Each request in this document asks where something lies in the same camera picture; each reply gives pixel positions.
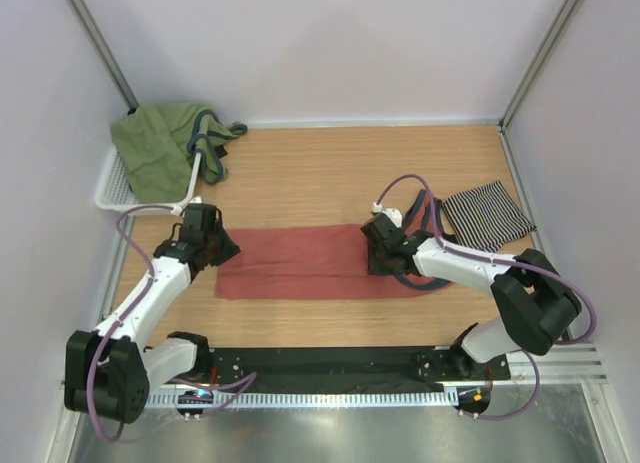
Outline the salmon red tank top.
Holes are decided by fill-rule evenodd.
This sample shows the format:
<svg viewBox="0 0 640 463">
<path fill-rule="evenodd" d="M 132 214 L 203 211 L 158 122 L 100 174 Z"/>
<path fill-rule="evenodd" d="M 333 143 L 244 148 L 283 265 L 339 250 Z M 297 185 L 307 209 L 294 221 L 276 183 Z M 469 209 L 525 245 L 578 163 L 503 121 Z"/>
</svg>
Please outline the salmon red tank top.
<svg viewBox="0 0 640 463">
<path fill-rule="evenodd" d="M 240 253 L 218 270 L 219 299 L 397 300 L 452 285 L 388 272 L 369 256 L 358 224 L 236 229 L 230 236 Z"/>
</svg>

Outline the black white striped tank top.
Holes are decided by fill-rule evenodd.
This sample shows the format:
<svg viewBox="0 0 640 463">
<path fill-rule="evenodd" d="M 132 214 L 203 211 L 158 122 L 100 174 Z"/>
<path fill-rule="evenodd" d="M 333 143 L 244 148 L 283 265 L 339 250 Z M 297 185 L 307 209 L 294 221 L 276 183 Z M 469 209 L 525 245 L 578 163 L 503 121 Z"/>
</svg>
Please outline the black white striped tank top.
<svg viewBox="0 0 640 463">
<path fill-rule="evenodd" d="M 496 253 L 537 229 L 499 180 L 451 195 L 442 209 L 457 241 L 484 252 Z"/>
</svg>

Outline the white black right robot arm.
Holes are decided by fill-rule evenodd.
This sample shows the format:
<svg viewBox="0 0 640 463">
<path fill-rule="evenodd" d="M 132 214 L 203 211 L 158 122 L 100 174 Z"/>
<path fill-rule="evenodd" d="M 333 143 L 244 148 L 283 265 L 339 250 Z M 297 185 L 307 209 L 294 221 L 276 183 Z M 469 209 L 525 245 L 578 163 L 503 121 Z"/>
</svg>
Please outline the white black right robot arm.
<svg viewBox="0 0 640 463">
<path fill-rule="evenodd" d="M 376 260 L 392 273 L 443 279 L 491 296 L 498 316 L 474 324 L 450 346 L 450 364 L 472 379 L 487 363 L 523 350 L 543 356 L 579 316 L 582 304 L 545 255 L 492 254 L 446 241 L 437 232 L 411 235 L 380 212 L 361 226 Z"/>
</svg>

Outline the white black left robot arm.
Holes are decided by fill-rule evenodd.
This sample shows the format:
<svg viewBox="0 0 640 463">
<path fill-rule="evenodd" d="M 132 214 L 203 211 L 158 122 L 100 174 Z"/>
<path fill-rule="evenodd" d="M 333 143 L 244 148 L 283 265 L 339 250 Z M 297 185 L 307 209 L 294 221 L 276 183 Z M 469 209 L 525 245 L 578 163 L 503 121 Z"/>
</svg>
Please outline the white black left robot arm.
<svg viewBox="0 0 640 463">
<path fill-rule="evenodd" d="M 213 368 L 206 337 L 184 331 L 160 345 L 147 342 L 174 301 L 207 267 L 239 254 L 223 226 L 221 210 L 198 199 L 179 209 L 169 238 L 143 258 L 147 270 L 125 300 L 91 331 L 66 343 L 64 405 L 92 419 L 130 424 L 149 394 L 177 378 L 204 381 Z"/>
</svg>

